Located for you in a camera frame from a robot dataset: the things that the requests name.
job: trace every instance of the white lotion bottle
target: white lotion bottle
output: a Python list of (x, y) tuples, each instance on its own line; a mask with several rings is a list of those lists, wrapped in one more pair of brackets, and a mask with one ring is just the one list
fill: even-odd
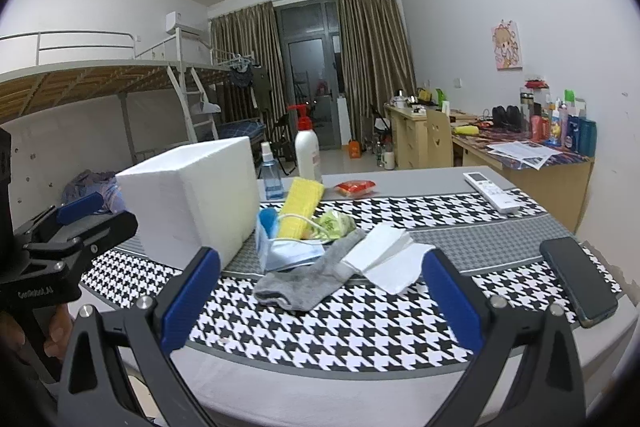
[(297, 109), (300, 112), (300, 116), (298, 117), (298, 134), (296, 134), (296, 140), (294, 142), (299, 176), (307, 180), (315, 180), (318, 183), (322, 183), (318, 136), (314, 133), (314, 126), (311, 119), (306, 115), (306, 105), (292, 105), (289, 109)]

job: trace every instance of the white tissue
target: white tissue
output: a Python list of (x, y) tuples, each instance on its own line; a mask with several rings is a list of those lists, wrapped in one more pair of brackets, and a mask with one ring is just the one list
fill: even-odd
[(432, 248), (414, 243), (406, 230), (380, 223), (340, 261), (341, 269), (356, 271), (396, 295), (417, 281), (422, 258)]
[(154, 261), (184, 269), (200, 247), (222, 267), (254, 231), (258, 187), (247, 137), (171, 149), (116, 174)]

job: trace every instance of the glass door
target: glass door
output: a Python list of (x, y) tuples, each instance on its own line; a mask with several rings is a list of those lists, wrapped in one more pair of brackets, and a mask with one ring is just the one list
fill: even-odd
[(332, 41), (337, 27), (333, 31), (329, 28), (325, 2), (282, 7), (278, 23), (289, 103), (307, 106), (320, 148), (339, 148), (338, 80)]

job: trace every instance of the white remote control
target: white remote control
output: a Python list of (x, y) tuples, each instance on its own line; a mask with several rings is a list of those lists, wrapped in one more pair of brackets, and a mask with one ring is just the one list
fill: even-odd
[(463, 172), (462, 175), (465, 177), (465, 180), (480, 192), (484, 196), (484, 199), (489, 201), (492, 207), (501, 214), (515, 212), (521, 207), (521, 204), (519, 204), (513, 196), (502, 190), (494, 182), (489, 181), (480, 172)]

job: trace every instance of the green plastic wrapper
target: green plastic wrapper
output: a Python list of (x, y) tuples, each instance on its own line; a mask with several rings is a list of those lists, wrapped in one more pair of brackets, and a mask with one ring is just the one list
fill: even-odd
[(308, 229), (306, 229), (306, 239), (335, 240), (346, 236), (356, 229), (356, 222), (353, 220), (353, 217), (338, 212), (337, 210), (328, 210), (322, 214), (322, 216), (313, 218), (313, 222), (323, 227), (327, 233), (309, 226)]

